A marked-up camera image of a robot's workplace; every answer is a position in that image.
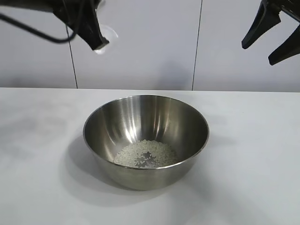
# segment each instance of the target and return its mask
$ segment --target table surface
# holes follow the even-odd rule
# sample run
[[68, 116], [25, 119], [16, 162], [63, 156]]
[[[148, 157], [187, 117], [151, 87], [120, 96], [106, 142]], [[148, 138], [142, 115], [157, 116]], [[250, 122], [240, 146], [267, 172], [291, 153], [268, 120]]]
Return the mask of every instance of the table surface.
[[[82, 137], [116, 98], [182, 100], [210, 139], [174, 185], [138, 192], [102, 174]], [[300, 93], [0, 89], [0, 225], [299, 225]]]

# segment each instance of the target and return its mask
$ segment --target uncooked rice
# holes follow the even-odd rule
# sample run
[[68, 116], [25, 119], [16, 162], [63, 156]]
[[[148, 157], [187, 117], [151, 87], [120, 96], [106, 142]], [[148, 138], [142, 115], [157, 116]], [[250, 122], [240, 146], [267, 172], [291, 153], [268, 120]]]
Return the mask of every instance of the uncooked rice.
[[178, 158], [169, 145], [143, 140], [123, 148], [113, 162], [133, 168], [156, 168], [175, 164]]

